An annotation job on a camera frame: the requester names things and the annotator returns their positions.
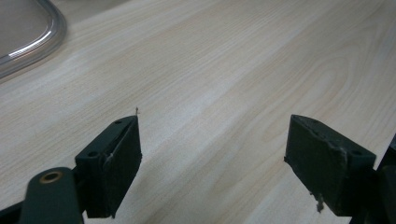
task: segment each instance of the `table surface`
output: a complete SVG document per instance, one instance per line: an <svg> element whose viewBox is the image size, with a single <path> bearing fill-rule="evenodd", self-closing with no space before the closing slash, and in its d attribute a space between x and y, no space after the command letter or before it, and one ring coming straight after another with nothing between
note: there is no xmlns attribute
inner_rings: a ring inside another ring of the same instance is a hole
<svg viewBox="0 0 396 224"><path fill-rule="evenodd" d="M138 106L143 160L116 219L348 223L283 162L291 114L382 158L396 132L393 0L53 1L62 46L0 84L0 202Z"/></svg>

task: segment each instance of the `transparent plastic lid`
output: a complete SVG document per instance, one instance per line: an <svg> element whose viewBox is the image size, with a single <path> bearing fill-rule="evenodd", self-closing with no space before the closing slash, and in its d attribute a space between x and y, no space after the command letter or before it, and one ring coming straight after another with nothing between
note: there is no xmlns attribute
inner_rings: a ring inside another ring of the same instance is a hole
<svg viewBox="0 0 396 224"><path fill-rule="evenodd" d="M55 51L66 33L61 12L48 0L0 0L0 78Z"/></svg>

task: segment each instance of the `black bracket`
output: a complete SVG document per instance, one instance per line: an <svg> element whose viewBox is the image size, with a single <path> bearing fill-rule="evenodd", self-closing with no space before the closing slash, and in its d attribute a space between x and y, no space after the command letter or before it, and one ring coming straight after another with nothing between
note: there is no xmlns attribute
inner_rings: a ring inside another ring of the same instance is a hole
<svg viewBox="0 0 396 224"><path fill-rule="evenodd" d="M25 200L0 211L0 223L83 223L115 216L142 160L137 116L111 123L77 156L76 167L33 177Z"/></svg>
<svg viewBox="0 0 396 224"><path fill-rule="evenodd" d="M396 223L396 135L377 170L375 154L325 124L292 115L285 162L318 201L350 223Z"/></svg>

